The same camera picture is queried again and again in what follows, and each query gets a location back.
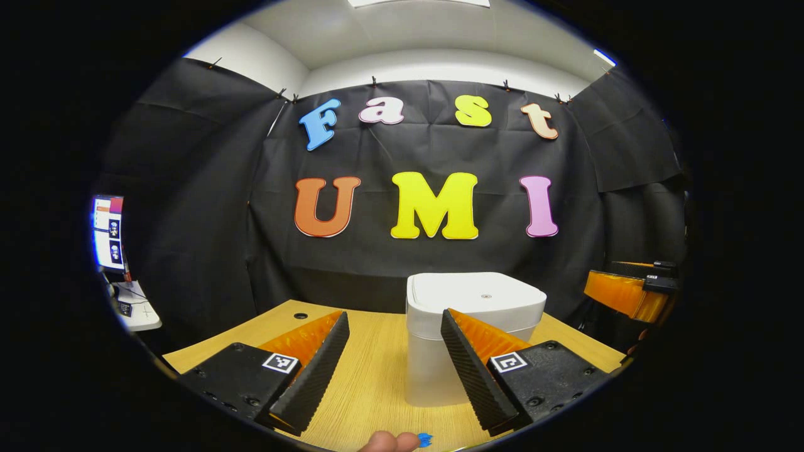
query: bin lid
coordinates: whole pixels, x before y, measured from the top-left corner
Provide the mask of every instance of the bin lid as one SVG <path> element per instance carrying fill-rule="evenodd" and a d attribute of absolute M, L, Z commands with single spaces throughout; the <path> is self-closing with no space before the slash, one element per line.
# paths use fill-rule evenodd
<path fill-rule="evenodd" d="M 547 295 L 501 273 L 418 273 L 408 277 L 408 331 L 441 340 L 441 315 L 452 308 L 512 332 L 539 323 Z"/>

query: monitor screen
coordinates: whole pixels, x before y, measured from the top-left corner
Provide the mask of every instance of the monitor screen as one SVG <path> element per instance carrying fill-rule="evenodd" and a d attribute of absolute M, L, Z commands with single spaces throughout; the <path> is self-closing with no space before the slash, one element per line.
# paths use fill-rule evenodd
<path fill-rule="evenodd" d="M 125 273 L 122 212 L 122 196 L 95 195 L 92 199 L 95 257 L 105 271 Z"/>

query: ceiling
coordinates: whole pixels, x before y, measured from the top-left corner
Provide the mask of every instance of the ceiling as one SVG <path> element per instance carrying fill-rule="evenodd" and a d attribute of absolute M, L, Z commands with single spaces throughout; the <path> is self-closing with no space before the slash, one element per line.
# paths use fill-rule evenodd
<path fill-rule="evenodd" d="M 522 0 L 491 8 L 442 0 L 352 7 L 347 0 L 284 0 L 243 20 L 313 70 L 363 55 L 416 48 L 491 51 L 588 81 L 610 66 L 594 47 Z"/>

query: white plastic bin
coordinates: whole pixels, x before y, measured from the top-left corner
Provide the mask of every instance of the white plastic bin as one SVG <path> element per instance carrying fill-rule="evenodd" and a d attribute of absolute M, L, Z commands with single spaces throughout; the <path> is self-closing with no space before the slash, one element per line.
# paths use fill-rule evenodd
<path fill-rule="evenodd" d="M 415 406 L 469 402 L 441 338 L 446 308 L 529 340 L 547 295 L 500 273 L 419 273 L 408 278 L 408 378 L 405 400 Z"/>

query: finger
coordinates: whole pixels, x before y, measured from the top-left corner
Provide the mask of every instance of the finger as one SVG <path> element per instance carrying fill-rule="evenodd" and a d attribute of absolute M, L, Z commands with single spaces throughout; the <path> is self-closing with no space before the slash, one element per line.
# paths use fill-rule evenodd
<path fill-rule="evenodd" d="M 376 431 L 358 452 L 396 452 L 396 438 L 389 432 Z"/>
<path fill-rule="evenodd" d="M 396 437 L 396 452 L 413 452 L 419 446 L 419 437 L 405 432 Z"/>

